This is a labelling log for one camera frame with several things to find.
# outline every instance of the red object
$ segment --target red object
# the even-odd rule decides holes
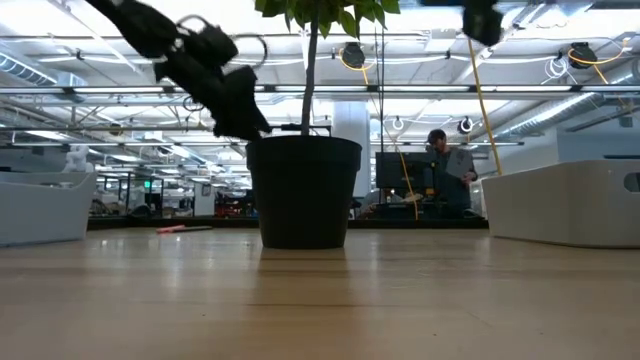
[[[166,228],[156,229],[156,233],[158,233],[158,234],[171,234],[172,232],[174,232],[176,230],[180,230],[180,229],[184,229],[184,228],[185,228],[184,225],[170,226],[170,227],[166,227]]]

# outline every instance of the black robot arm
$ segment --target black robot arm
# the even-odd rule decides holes
[[[157,81],[170,78],[195,102],[209,109],[216,120],[216,136],[254,141],[261,138],[261,132],[271,132],[255,102],[257,77],[253,69],[243,66],[227,75],[222,72],[238,49],[219,27],[198,16],[174,24],[153,7],[136,0],[87,2],[106,16],[140,55],[158,61],[154,65]],[[199,32],[182,26],[192,18],[204,23]]]

